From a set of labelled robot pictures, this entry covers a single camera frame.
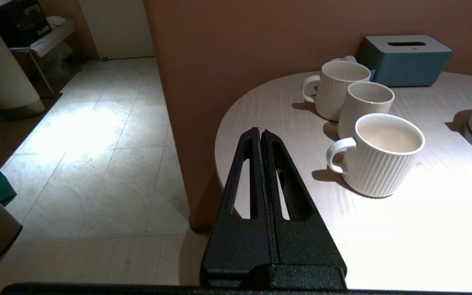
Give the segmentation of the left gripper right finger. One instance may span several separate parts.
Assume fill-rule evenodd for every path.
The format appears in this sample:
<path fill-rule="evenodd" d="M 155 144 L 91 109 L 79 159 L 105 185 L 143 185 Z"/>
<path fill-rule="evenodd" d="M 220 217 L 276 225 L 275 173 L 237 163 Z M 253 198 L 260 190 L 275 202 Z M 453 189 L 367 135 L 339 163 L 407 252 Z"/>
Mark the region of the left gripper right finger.
<path fill-rule="evenodd" d="M 346 263 L 279 136 L 261 137 L 277 287 L 346 287 Z"/>

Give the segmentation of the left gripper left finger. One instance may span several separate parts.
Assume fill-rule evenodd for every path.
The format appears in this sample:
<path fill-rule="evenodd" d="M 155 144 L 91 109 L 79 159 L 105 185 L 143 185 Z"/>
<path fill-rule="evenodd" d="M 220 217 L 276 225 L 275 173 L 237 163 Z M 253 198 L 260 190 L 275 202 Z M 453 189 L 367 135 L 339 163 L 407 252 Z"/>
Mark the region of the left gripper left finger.
<path fill-rule="evenodd" d="M 250 218 L 234 217 L 243 163 L 250 161 Z M 202 287 L 238 287 L 259 265 L 271 263 L 271 209 L 265 182 L 260 131 L 253 127 L 238 141 L 215 223 L 200 265 Z"/>

